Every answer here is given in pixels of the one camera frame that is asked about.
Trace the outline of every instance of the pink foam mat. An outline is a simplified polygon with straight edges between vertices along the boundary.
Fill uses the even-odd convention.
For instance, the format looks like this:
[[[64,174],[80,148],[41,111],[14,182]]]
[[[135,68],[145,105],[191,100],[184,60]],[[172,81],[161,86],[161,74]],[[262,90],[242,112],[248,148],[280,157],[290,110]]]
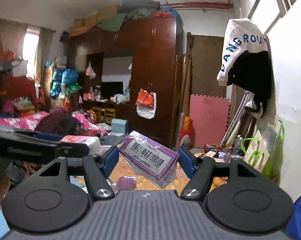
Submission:
[[[220,144],[227,128],[227,98],[191,95],[190,118],[193,119],[193,146]]]

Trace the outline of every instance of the curtain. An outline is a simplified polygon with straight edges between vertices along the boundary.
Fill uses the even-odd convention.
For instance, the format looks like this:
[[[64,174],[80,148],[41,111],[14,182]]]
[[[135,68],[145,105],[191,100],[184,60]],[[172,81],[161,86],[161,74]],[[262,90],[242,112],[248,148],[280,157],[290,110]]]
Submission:
[[[53,31],[41,29],[39,33],[38,46],[35,57],[36,72],[34,73],[35,82],[40,84],[44,72],[44,64],[47,61],[50,46],[52,43]]]
[[[17,22],[0,20],[0,45],[4,52],[13,51],[18,57],[23,57],[24,38],[27,33],[27,25]]]

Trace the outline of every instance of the white shopping bag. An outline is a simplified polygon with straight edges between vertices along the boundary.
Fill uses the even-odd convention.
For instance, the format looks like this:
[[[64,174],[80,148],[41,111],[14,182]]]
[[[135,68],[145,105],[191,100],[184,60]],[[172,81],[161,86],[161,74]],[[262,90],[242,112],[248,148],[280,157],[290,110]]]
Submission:
[[[137,114],[141,117],[152,119],[155,116],[156,112],[156,93],[153,92],[154,95],[154,109],[151,109],[149,106],[136,106]]]
[[[88,68],[86,69],[86,76],[89,76],[90,79],[93,79],[96,77],[96,73],[94,72],[94,70],[92,70],[92,66],[90,65],[90,62],[89,62]]]

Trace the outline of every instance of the wooden wardrobe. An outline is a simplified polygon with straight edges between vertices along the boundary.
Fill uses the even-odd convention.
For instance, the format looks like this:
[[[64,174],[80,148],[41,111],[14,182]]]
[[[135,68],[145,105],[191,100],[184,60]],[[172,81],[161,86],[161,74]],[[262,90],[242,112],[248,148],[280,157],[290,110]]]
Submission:
[[[183,49],[183,30],[176,17],[155,17],[128,20],[119,32],[93,28],[87,33],[72,37],[68,48],[67,65],[79,72],[79,84],[84,92],[101,82],[104,57],[132,56],[130,103],[121,107],[129,129],[135,130],[165,146],[171,146],[177,118],[176,100]],[[96,73],[90,80],[85,76],[89,62]],[[157,95],[156,114],[153,119],[140,117],[135,102],[141,88]]]

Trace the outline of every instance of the barcode label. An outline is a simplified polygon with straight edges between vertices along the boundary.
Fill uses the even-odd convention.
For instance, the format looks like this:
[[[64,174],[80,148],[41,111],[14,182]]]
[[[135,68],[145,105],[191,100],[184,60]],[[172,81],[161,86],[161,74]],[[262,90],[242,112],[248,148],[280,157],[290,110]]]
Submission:
[[[135,139],[127,145],[125,152],[158,175],[171,159],[149,143],[140,144]]]

